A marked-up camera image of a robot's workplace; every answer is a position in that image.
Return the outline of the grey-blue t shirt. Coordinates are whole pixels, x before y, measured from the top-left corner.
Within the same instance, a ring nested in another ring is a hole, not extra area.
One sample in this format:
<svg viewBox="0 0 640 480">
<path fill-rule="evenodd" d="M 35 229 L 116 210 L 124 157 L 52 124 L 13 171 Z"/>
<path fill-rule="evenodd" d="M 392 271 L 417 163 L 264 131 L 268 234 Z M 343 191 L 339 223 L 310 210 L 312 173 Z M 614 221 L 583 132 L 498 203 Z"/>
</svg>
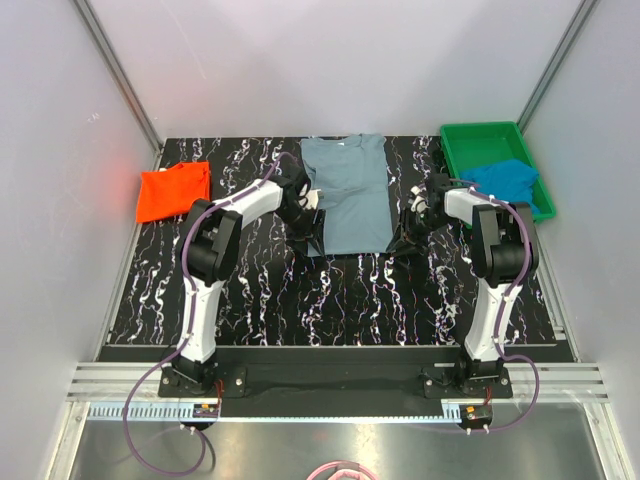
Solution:
<svg viewBox="0 0 640 480">
<path fill-rule="evenodd" d="M 311 185 L 322 192 L 325 254 L 386 251 L 393 228 L 385 142 L 377 134 L 300 141 Z"/>
</svg>

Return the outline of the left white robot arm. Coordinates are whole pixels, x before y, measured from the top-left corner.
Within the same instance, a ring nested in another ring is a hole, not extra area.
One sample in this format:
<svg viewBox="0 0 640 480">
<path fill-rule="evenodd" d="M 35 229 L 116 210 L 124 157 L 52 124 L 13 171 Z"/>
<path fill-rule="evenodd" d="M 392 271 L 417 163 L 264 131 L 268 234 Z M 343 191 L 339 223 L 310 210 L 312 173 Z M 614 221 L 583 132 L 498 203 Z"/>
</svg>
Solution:
<svg viewBox="0 0 640 480">
<path fill-rule="evenodd" d="M 286 226 L 286 243 L 303 255 L 323 255 L 326 212 L 322 193 L 302 167 L 269 173 L 218 201 L 196 200 L 179 248 L 185 290 L 176 352 L 162 362 L 162 386 L 203 396 L 221 386 L 217 375 L 216 323 L 219 300 L 239 257 L 242 231 L 267 214 Z"/>
</svg>

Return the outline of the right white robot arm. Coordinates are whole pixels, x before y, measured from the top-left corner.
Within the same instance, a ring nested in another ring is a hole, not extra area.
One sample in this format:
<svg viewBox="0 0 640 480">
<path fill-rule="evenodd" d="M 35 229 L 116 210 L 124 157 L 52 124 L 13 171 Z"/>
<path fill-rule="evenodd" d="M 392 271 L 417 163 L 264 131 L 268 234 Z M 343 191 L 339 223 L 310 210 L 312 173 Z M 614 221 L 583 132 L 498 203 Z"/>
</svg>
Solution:
<svg viewBox="0 0 640 480">
<path fill-rule="evenodd" d="M 509 386 L 505 363 L 507 323 L 526 278 L 539 264 L 533 213 L 526 202 L 509 203 L 445 174 L 430 176 L 407 195 L 386 252 L 424 255 L 428 235 L 454 221 L 471 227 L 471 260 L 478 293 L 472 324 L 454 365 L 425 375 L 439 396 L 485 397 Z"/>
</svg>

